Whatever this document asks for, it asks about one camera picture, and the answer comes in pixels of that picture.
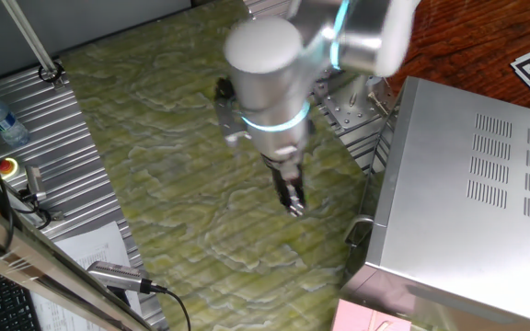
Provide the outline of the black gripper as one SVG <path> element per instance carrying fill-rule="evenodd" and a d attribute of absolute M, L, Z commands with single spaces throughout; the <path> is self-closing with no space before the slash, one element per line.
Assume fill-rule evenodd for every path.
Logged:
<path fill-rule="evenodd" d="M 264 154 L 261 157 L 271 170 L 282 206 L 293 216 L 302 216 L 306 209 L 302 162 L 295 158 L 277 161 Z"/>

